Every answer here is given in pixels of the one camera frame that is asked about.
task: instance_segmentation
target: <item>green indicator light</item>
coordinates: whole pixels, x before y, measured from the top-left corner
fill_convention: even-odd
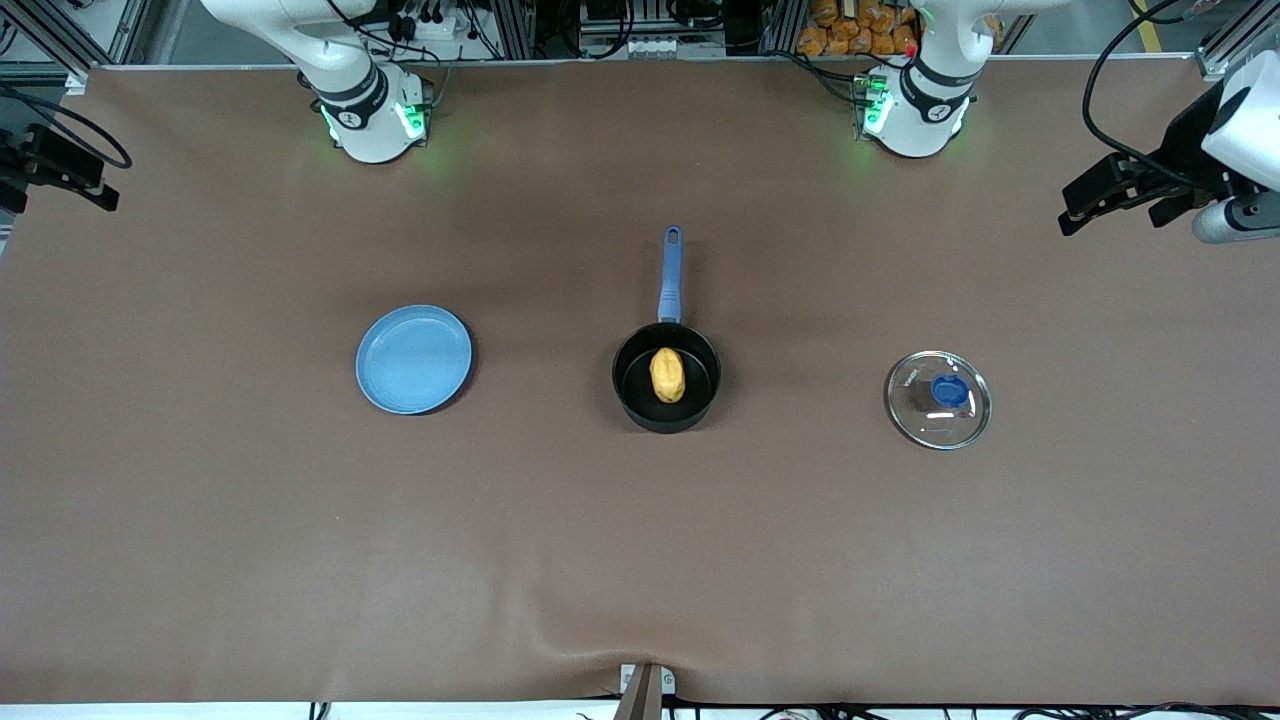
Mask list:
[[[324,122],[329,126],[329,137],[332,137],[334,142],[338,142],[338,128],[333,124],[333,115],[329,114],[329,110],[324,105],[320,106],[320,114],[324,115]]]
[[[425,127],[425,123],[422,122],[422,110],[412,105],[406,108],[404,105],[397,102],[396,114],[399,115],[401,124],[404,126],[404,132],[411,138],[422,137]]]
[[[879,132],[884,129],[884,119],[888,117],[888,111],[893,109],[893,95],[891,92],[884,92],[881,95],[879,100],[872,104],[867,109],[867,131]]]

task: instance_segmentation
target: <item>metal rim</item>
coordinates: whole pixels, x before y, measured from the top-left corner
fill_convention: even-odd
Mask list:
[[[893,391],[893,383],[892,383],[893,378],[897,377],[897,372],[901,370],[904,365],[919,360],[922,357],[947,359],[955,363],[957,366],[963,368],[970,375],[973,375],[974,382],[978,384],[978,395],[982,397],[982,419],[978,421],[978,429],[975,429],[973,434],[966,437],[963,442],[959,442],[956,445],[937,445],[920,439],[913,436],[911,433],[906,432],[906,428],[902,424],[902,419],[893,410],[893,401],[891,398],[891,393]],[[978,372],[978,368],[973,366],[973,363],[969,363],[968,360],[960,357],[955,352],[947,352],[945,350],[922,350],[920,352],[914,352],[899,360],[897,364],[893,365],[893,369],[888,372],[888,378],[884,379],[884,407],[888,409],[890,418],[893,419],[893,427],[897,428],[897,432],[902,433],[902,436],[906,437],[906,439],[922,447],[928,447],[929,450],[942,450],[942,451],[961,450],[964,447],[969,447],[970,445],[973,445],[979,437],[982,437],[982,433],[987,430],[987,423],[991,421],[991,391],[987,388],[987,379],[982,377],[982,373]]]

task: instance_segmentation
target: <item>potato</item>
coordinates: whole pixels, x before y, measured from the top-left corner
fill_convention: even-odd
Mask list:
[[[987,27],[991,28],[992,44],[996,50],[1000,50],[1000,47],[1005,44],[1005,23],[1000,22],[1000,18],[996,15],[987,15],[983,19],[987,20]]]
[[[893,54],[893,38],[878,33],[872,36],[872,55],[892,55]]]
[[[654,352],[649,361],[649,379],[658,400],[671,404],[685,397],[685,364],[675,350],[663,347]]]
[[[858,33],[858,37],[849,41],[850,53],[870,53],[872,51],[872,31],[863,28]]]
[[[873,12],[872,15],[872,32],[886,33],[897,24],[897,10],[893,8],[881,6],[878,8],[878,13]]]
[[[836,0],[813,0],[809,12],[813,14],[813,22],[822,27],[831,27],[840,19],[840,6],[836,5]]]
[[[909,47],[915,46],[915,32],[910,26],[900,26],[893,31],[893,51],[899,55],[906,54]]]
[[[847,42],[858,37],[858,33],[860,31],[861,28],[858,27],[858,20],[852,18],[842,18],[838,22],[836,22],[836,24],[831,26],[831,31],[828,32],[828,38],[829,42],[840,42],[841,40]]]
[[[796,41],[796,53],[805,58],[817,58],[827,49],[827,31],[820,27],[808,26],[800,31],[800,40]]]

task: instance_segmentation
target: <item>wire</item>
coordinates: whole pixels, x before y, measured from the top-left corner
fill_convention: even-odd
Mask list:
[[[342,19],[342,22],[346,23],[346,26],[349,27],[351,29],[356,31],[356,33],[362,35],[362,36],[365,36],[365,37],[367,37],[367,38],[370,38],[370,40],[372,40],[375,42],[380,42],[380,44],[383,44],[387,47],[390,47],[393,50],[407,50],[410,53],[421,53],[422,55],[430,55],[431,59],[435,60],[436,65],[440,64],[440,56],[436,55],[435,53],[431,53],[426,47],[413,47],[412,45],[401,45],[399,42],[394,42],[394,41],[390,41],[390,40],[383,40],[381,37],[378,37],[376,35],[374,35],[374,33],[369,32],[367,29],[360,27],[360,24],[356,20],[348,18],[342,12],[342,9],[338,8],[338,5],[333,0],[325,0],[325,3],[328,3],[329,8],[332,8],[333,12],[338,14],[338,17]]]
[[[86,118],[84,115],[81,115],[74,110],[68,110],[67,108],[63,108],[58,102],[51,102],[49,100],[45,100],[44,97],[27,95],[26,92],[22,92],[17,87],[4,81],[0,81],[0,97],[9,97],[12,100],[22,102],[28,109],[31,109],[32,113],[36,113],[37,115],[44,118],[45,122],[47,122],[50,126],[61,131],[61,133],[65,135],[68,140],[70,140],[76,145],[79,145],[86,152],[106,163],[108,165],[111,165],[113,168],[119,168],[122,170],[128,170],[129,168],[133,167],[133,158],[129,156],[128,150],[125,150],[124,146],[120,145],[120,142],[115,140],[115,137],[111,133],[106,132],[105,129],[102,129],[101,126]],[[116,160],[115,158],[111,158],[105,152],[102,152],[101,150],[99,150],[97,147],[95,147],[87,140],[77,135],[76,131],[63,124],[55,117],[58,114],[67,115],[68,118],[93,131],[93,135],[105,140],[106,143],[111,146],[111,150],[114,150],[115,154],[120,156],[120,159]]]
[[[1142,8],[1138,6],[1138,0],[1129,0],[1129,8],[1133,9],[1135,14],[1142,14]],[[1185,19],[1187,18],[1178,15],[1176,18],[1151,18],[1148,22],[1153,26],[1172,26]]]
[[[470,0],[458,0],[458,6],[462,8],[462,14],[467,18],[467,22],[471,23],[471,29],[480,36],[480,42],[484,45],[485,50],[493,55],[494,60],[502,60],[502,53],[499,53],[498,47],[492,40],[489,40],[489,35],[484,31],[484,26],[480,24],[480,15],[476,13],[475,5],[472,5]]]
[[[635,29],[636,26],[636,12],[635,6],[631,4],[631,0],[618,0],[618,4],[621,5],[618,12],[618,36],[613,40],[613,44],[609,46],[609,49],[599,55],[591,55],[590,53],[584,53],[582,49],[579,47],[576,42],[570,40],[568,28],[573,26],[573,22],[572,19],[566,22],[566,15],[568,15],[568,10],[572,6],[572,4],[573,0],[561,1],[559,12],[557,13],[557,24],[559,26],[561,41],[564,42],[564,46],[568,47],[570,53],[572,53],[575,58],[582,58],[588,60],[603,60],[605,58],[613,56],[614,54],[618,53],[618,50],[622,50],[623,47],[627,46],[627,41],[631,40],[631,31]]]
[[[1149,20],[1156,13],[1158,13],[1158,12],[1169,8],[1174,3],[1179,3],[1179,1],[1180,0],[1160,0],[1160,3],[1156,3],[1155,5],[1152,5],[1148,10],[1138,13],[1138,17],[1135,17],[1133,20],[1130,20],[1129,24],[1124,26],[1124,28],[1120,31],[1120,33],[1116,35],[1114,38],[1111,38],[1111,42],[1108,42],[1107,46],[1102,49],[1102,54],[1098,55],[1097,61],[1093,63],[1093,69],[1089,70],[1089,79],[1088,79],[1088,82],[1084,83],[1084,97],[1080,101],[1080,115],[1084,118],[1084,127],[1088,128],[1089,133],[1092,133],[1093,137],[1098,138],[1100,141],[1102,141],[1103,143],[1106,143],[1111,149],[1119,150],[1120,152],[1124,152],[1125,155],[1133,158],[1134,160],[1138,160],[1143,165],[1147,165],[1152,170],[1156,170],[1157,173],[1167,177],[1169,179],[1174,181],[1178,184],[1187,186],[1187,187],[1190,187],[1190,188],[1203,190],[1199,183],[1197,183],[1192,178],[1187,177],[1185,174],[1179,173],[1178,170],[1170,169],[1170,168],[1162,165],[1161,163],[1157,163],[1149,155],[1147,155],[1144,152],[1139,152],[1139,151],[1134,150],[1133,147],[1129,147],[1128,145],[1125,145],[1125,143],[1120,142],[1119,140],[1111,137],[1110,135],[1102,132],[1102,129],[1098,127],[1098,124],[1093,122],[1093,109],[1092,109],[1093,108],[1093,87],[1098,82],[1098,73],[1102,72],[1102,65],[1107,61],[1107,58],[1110,58],[1111,54],[1115,53],[1116,47],[1120,46],[1120,44],[1124,41],[1124,38],[1129,37],[1129,35],[1132,35],[1133,31],[1138,29],[1138,26],[1140,26],[1142,23]]]
[[[778,58],[786,58],[787,60],[791,60],[792,63],[795,63],[796,65],[799,65],[800,69],[803,69],[806,73],[812,74],[813,78],[815,81],[818,81],[818,85],[820,85],[823,90],[826,90],[833,97],[838,99],[841,102],[845,102],[845,104],[849,104],[849,105],[860,105],[860,106],[861,105],[867,105],[867,102],[864,100],[858,100],[852,95],[842,92],[838,86],[832,85],[833,81],[835,82],[844,82],[846,85],[847,83],[852,83],[854,78],[856,76],[852,76],[852,74],[847,74],[846,76],[846,74],[840,74],[840,73],[835,73],[835,72],[831,72],[831,70],[826,70],[823,68],[819,68],[818,65],[814,65],[808,58],[805,58],[803,55],[796,55],[794,53],[787,53],[786,50],[765,50],[763,53],[763,55],[765,55],[765,56],[774,55],[774,56],[778,56]]]
[[[461,59],[462,59],[462,46],[458,45],[458,60]],[[444,79],[440,81],[440,91],[436,92],[435,99],[431,100],[433,110],[439,108],[440,102],[444,102],[444,91],[449,88],[449,77],[453,76],[453,65],[456,65],[458,60],[451,60],[449,67],[444,69]]]
[[[1135,717],[1142,717],[1151,712],[1199,712],[1201,715],[1216,715],[1219,717],[1225,717],[1226,720],[1248,720],[1248,717],[1234,710],[1228,710],[1225,707],[1208,707],[1204,705],[1196,705],[1194,702],[1166,702],[1162,705],[1155,705],[1152,707],[1144,707],[1140,710],[1134,710],[1128,714],[1112,714],[1115,720],[1134,720]]]
[[[818,65],[813,64],[813,60],[810,60],[809,58],[805,58],[804,55],[796,55],[795,53],[787,53],[786,50],[765,50],[764,53],[762,53],[762,55],[764,55],[764,56],[771,56],[772,55],[772,56],[777,56],[777,58],[786,58],[787,60],[791,60],[792,63],[800,65],[800,68],[803,70],[805,70],[805,72],[808,72],[810,74],[814,74],[814,76],[824,77],[824,78],[842,79],[842,81],[846,81],[846,82],[852,82],[854,77],[855,77],[852,74],[847,74],[846,76],[846,74],[841,74],[841,73],[836,73],[836,72],[832,72],[832,70],[827,70],[827,69],[819,68]]]
[[[13,50],[13,44],[18,41],[18,27],[9,20],[4,22],[4,31],[0,31],[0,42],[4,42],[4,47],[0,49],[0,55]]]
[[[701,19],[701,18],[690,18],[681,15],[680,13],[676,12],[676,0],[667,0],[667,14],[671,15],[671,19],[687,27],[689,29],[714,29],[724,24],[723,5],[717,8],[716,17],[709,19]]]
[[[895,70],[905,70],[908,65],[910,65],[910,61],[908,61],[904,65],[895,65],[893,63],[890,63],[884,58],[881,58],[879,55],[872,55],[870,53],[850,53],[850,55],[855,58],[870,58],[872,60],[876,60],[877,63],[884,65],[886,68],[893,68]]]

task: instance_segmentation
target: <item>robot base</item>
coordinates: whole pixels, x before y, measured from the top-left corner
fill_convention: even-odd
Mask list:
[[[334,145],[353,159],[371,164],[389,163],[415,145],[426,145],[434,100],[434,87],[421,77],[398,65],[380,63],[378,67],[387,73],[387,100],[364,128],[347,128],[328,114],[325,117]]]
[[[904,158],[928,158],[946,147],[964,119],[969,101],[951,111],[943,122],[925,122],[920,111],[911,106],[901,90],[901,70],[881,67],[870,72],[867,90],[868,106],[859,113],[861,133],[876,138],[891,152]]]

